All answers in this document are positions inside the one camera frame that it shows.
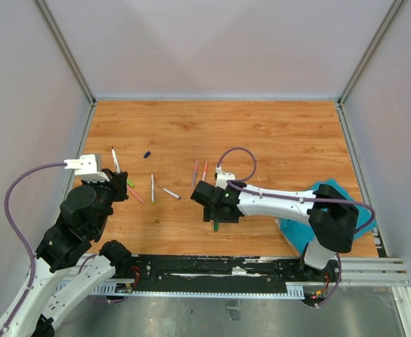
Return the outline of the orange pen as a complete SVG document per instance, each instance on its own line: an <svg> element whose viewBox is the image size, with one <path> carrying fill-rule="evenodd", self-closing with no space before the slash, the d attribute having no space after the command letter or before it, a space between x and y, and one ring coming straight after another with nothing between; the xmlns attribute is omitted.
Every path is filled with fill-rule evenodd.
<svg viewBox="0 0 411 337"><path fill-rule="evenodd" d="M208 160L204 161L202 181L206 181L207 172L208 172Z"/></svg>

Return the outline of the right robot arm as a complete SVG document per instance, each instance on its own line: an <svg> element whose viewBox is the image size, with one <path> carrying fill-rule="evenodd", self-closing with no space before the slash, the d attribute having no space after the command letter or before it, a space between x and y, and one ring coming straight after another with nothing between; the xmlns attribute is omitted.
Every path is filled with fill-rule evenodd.
<svg viewBox="0 0 411 337"><path fill-rule="evenodd" d="M308 281L318 279L338 253L351 252L359 216L352 201L328 184L282 192L245 183L219 187L201 181L190 199L203 207L205 222L238 223L243 217L269 216L309 226L312 236L299 262L299 273Z"/></svg>

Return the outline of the white pen green tip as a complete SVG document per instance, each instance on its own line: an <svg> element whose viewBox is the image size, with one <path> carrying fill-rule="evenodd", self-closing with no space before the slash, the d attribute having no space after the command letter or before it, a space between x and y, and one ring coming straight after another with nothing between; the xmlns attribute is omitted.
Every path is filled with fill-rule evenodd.
<svg viewBox="0 0 411 337"><path fill-rule="evenodd" d="M112 159L113 159L113 162L114 162L114 165L115 165L116 172L121 173L119 160L118 160L118 157L116 155L116 151L115 151L114 147L111 147L111 151L112 151Z"/></svg>

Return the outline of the teal cloth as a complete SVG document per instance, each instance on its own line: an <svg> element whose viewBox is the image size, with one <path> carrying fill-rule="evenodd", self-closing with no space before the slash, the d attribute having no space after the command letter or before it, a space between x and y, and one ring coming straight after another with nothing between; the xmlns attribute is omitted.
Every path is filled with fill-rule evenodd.
<svg viewBox="0 0 411 337"><path fill-rule="evenodd" d="M306 211L306 222L277 218L276 223L299 255L313 240L329 249L351 251L354 241L377 226L371 210L354 204L318 202Z"/></svg>

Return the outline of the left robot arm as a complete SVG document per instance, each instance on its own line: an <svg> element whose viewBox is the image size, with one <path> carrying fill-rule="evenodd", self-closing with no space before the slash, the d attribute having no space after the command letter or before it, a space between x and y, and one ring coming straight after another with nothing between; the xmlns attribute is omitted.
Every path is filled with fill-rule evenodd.
<svg viewBox="0 0 411 337"><path fill-rule="evenodd" d="M110 277L125 277L131 252L120 242L104 244L62 290L56 286L77 266L92 242L98 242L115 202L128 199L126 172L103 169L99 181L84 178L60 205L60 215L32 252L29 274L0 316L0 336L54 336L68 314Z"/></svg>

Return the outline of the white grey pen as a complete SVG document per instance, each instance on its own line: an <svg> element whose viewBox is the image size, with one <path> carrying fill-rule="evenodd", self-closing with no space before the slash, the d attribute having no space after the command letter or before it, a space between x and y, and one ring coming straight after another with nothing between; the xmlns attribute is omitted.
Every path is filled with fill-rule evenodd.
<svg viewBox="0 0 411 337"><path fill-rule="evenodd" d="M176 199L181 199L181 196L178 195L178 194L176 194L176 193L174 193L173 191L171 191L171 190L169 190L169 189L167 189L167 188L165 188L165 187L161 187L161 189L162 189L165 193L169 194L170 196L172 196L172 197L174 197L174 198L176 198Z"/></svg>

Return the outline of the purple pen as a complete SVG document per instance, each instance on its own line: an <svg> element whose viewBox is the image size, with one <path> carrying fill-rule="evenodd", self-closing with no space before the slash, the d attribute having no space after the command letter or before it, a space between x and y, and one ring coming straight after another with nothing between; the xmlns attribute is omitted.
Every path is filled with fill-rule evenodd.
<svg viewBox="0 0 411 337"><path fill-rule="evenodd" d="M196 184L198 167L199 167L199 161L196 160L195 163L194 163L194 171L193 171L192 179L191 179L191 187L194 187L195 184Z"/></svg>

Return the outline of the pink pen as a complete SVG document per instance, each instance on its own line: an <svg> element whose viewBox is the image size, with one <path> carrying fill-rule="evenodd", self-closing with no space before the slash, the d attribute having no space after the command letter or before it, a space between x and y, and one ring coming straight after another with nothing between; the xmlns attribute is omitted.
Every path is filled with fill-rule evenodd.
<svg viewBox="0 0 411 337"><path fill-rule="evenodd" d="M143 198L141 198L141 196L136 191L134 191L134 189L132 187L127 185L127 189L128 189L128 192L131 193L134 196L134 198L136 198L136 200L138 200L140 203L144 204Z"/></svg>

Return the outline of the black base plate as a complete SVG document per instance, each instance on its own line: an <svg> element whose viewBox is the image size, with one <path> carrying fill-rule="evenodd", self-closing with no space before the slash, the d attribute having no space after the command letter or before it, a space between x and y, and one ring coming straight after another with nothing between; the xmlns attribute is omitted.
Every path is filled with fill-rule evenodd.
<svg viewBox="0 0 411 337"><path fill-rule="evenodd" d="M288 284L333 283L340 270L335 259L316 270L299 258L140 255L132 257L128 269L112 279L133 281L137 277L136 290L150 293L265 295L286 293Z"/></svg>

